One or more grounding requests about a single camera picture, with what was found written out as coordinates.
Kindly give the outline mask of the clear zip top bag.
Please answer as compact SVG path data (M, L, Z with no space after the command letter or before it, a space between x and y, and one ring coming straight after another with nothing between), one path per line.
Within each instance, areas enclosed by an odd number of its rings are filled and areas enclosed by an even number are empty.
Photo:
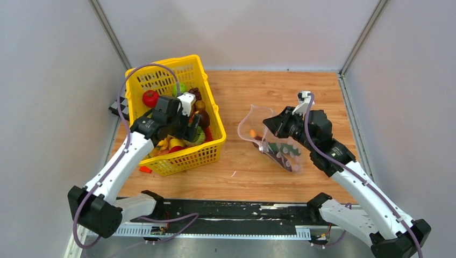
M293 172L289 172L289 173L293 173L296 175L303 173L304 172L304 163L302 161L303 147L300 146L296 141L294 141L291 138L280 139L280 138L273 136L270 133L270 131L267 129L267 127L262 123L264 119L270 118L273 116L275 116L275 112L271 108L265 107L265 106L256 106L256 105L252 104L248 114L246 115L245 118L243 118L241 120L241 122L239 123L239 125L237 127L238 136L240 137L240 139L252 143L254 141L254 139L250 136L250 130L255 130L257 134L261 134L263 139L265 139L269 142L275 142L275 143L282 142L282 143L287 143L287 144L293 145L295 148L298 149L298 151L300 152L300 155L299 156L297 156L297 155L291 156L290 154L286 155L288 160L293 165Z

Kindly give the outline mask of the green cucumber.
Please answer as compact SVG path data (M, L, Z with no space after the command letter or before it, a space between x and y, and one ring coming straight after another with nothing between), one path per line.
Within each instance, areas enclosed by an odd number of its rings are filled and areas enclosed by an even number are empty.
M274 152L282 152L282 153L294 153L296 155L297 148L294 148L293 145L287 143L275 143L269 142L268 147Z

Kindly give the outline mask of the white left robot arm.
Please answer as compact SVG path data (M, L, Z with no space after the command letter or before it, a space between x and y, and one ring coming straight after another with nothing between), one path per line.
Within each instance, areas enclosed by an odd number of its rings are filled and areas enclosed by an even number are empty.
M165 215L163 198L144 190L135 197L118 200L133 170L159 142L168 136L193 139L198 119L190 122L196 97L190 93L159 97L155 108L132 122L130 132L111 160L84 187L72 187L68 201L73 221L101 238L111 237L127 221L146 216L152 222Z

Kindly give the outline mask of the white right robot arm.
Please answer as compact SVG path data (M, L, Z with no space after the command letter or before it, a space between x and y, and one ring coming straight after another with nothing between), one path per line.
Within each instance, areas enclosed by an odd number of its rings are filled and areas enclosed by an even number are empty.
M365 212L362 215L321 192L307 203L309 221L341 227L368 245L375 257L423 257L431 226L424 219L413 219L371 181L354 154L333 137L324 111L302 115L292 110L288 106L263 124L273 136L292 138L307 149L314 166L345 188Z

